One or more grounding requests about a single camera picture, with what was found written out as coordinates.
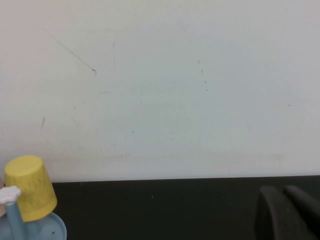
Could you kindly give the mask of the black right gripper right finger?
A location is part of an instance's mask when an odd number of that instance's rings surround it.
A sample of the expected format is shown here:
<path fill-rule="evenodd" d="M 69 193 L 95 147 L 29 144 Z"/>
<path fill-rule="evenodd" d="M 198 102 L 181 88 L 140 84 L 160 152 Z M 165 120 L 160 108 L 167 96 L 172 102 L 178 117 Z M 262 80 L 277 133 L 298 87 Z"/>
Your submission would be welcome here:
<path fill-rule="evenodd" d="M 302 189 L 287 185 L 283 193 L 293 203 L 308 229 L 320 239 L 320 201 Z"/>

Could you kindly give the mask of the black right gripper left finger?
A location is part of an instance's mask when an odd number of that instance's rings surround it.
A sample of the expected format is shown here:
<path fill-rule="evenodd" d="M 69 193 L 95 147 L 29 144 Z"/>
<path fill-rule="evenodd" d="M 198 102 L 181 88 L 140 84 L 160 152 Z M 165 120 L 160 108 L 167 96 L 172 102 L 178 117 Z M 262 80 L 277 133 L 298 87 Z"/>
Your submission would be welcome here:
<path fill-rule="evenodd" d="M 298 210 L 273 186 L 260 188 L 257 198 L 254 233 L 257 240 L 314 240 Z"/>

